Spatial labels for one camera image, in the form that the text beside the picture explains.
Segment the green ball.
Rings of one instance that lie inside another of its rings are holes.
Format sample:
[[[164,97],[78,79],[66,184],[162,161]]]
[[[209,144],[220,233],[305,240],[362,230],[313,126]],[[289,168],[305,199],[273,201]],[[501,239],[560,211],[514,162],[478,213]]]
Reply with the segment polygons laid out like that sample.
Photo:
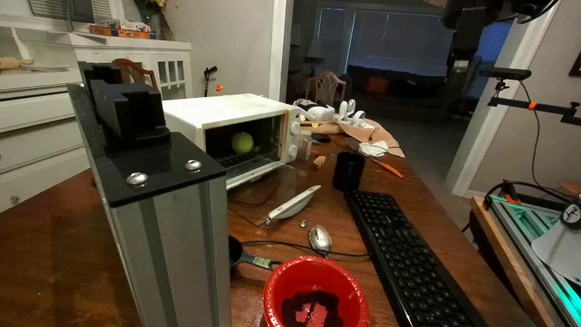
[[[249,133],[236,133],[231,146],[238,155],[247,155],[254,148],[254,139]]]

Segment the white microwave oven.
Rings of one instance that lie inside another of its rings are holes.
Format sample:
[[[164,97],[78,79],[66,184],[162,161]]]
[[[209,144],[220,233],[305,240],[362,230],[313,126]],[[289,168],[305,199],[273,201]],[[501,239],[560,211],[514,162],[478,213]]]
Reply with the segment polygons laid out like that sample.
[[[245,95],[164,101],[166,122],[227,170],[227,188],[260,179],[298,157],[300,121],[291,104]],[[231,141],[249,133],[254,148],[238,155]]]

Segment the black mug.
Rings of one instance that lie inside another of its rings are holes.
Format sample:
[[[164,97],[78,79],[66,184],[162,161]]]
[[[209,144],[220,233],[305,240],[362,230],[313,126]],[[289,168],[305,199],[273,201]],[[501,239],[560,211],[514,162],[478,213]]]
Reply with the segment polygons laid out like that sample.
[[[365,159],[358,153],[340,153],[336,159],[333,186],[340,191],[360,188],[365,171]]]

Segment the white VR headset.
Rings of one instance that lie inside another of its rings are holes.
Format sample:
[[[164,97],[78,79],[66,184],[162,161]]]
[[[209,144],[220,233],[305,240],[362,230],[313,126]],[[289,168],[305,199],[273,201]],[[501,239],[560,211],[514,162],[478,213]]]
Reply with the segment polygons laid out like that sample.
[[[313,122],[331,122],[334,115],[333,108],[314,106],[307,110],[307,119]]]

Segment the white VR controller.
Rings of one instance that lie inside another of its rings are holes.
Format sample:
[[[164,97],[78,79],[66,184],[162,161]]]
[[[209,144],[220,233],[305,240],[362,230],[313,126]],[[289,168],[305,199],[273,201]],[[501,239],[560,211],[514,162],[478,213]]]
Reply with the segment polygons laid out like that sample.
[[[336,115],[338,122],[360,124],[365,119],[365,113],[358,108],[356,101],[343,101],[340,104],[340,113]]]

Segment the wooden chair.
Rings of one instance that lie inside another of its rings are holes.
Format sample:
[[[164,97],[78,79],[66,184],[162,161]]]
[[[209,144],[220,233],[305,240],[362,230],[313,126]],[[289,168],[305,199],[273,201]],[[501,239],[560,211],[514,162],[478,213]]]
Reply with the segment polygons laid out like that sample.
[[[316,104],[334,106],[347,93],[347,82],[333,72],[323,72],[307,81],[305,99]]]

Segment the white crumpled cloth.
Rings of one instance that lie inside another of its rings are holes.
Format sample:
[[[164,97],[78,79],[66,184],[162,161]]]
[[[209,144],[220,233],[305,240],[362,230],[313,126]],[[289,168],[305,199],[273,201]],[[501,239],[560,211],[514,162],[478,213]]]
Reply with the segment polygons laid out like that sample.
[[[389,144],[380,141],[380,142],[362,142],[358,146],[358,151],[363,155],[363,157],[371,157],[371,159],[382,159],[389,153]]]

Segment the red bowl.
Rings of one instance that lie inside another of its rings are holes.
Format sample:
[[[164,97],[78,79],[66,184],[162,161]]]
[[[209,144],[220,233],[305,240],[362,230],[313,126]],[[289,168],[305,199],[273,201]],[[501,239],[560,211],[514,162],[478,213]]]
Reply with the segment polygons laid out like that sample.
[[[323,259],[300,257],[276,268],[262,306],[267,327],[371,327],[360,284]]]

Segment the black keyboard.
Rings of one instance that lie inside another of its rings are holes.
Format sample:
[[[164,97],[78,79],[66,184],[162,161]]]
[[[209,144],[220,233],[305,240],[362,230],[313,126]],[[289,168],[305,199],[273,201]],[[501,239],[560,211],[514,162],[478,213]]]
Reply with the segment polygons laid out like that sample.
[[[391,195],[347,191],[345,201],[402,326],[485,327]]]

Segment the white cabinet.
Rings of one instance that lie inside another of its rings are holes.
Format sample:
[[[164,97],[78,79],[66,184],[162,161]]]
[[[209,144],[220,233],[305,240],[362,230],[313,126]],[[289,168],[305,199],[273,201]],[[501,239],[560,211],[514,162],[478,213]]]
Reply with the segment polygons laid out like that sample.
[[[191,95],[187,42],[0,28],[0,211],[89,168],[67,95],[80,62],[131,61],[153,73],[166,99]]]

